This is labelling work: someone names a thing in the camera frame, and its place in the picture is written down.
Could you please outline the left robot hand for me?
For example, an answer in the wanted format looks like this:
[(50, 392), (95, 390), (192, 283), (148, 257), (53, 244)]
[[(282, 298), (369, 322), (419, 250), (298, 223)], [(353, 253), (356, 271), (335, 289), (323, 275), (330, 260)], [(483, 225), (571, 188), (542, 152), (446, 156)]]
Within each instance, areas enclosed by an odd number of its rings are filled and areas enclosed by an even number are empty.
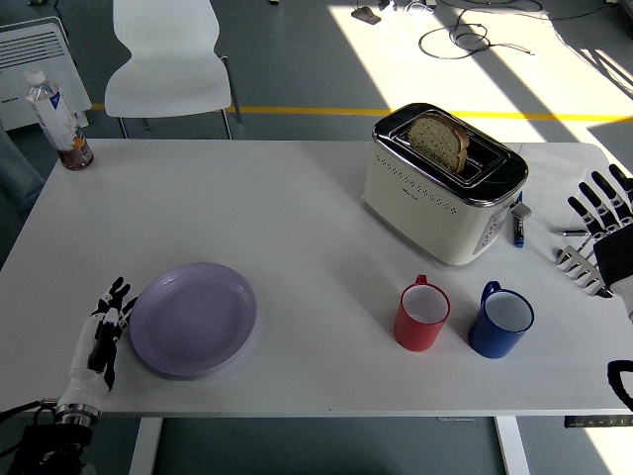
[(84, 322), (70, 366), (70, 383), (58, 400), (59, 414), (87, 410), (97, 414), (115, 383), (118, 343), (130, 323), (136, 297), (118, 277)]

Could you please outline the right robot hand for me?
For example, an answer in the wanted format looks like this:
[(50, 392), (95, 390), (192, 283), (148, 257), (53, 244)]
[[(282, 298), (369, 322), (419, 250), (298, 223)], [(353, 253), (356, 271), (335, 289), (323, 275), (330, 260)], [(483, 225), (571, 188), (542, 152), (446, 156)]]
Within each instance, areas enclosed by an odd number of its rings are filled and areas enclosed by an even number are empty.
[(581, 182), (579, 189), (592, 210), (576, 197), (569, 197), (568, 204), (594, 239), (593, 253), (605, 290), (623, 300), (628, 320), (632, 321), (632, 178), (614, 163), (608, 170), (621, 191), (598, 171), (590, 175), (608, 204), (586, 182)]

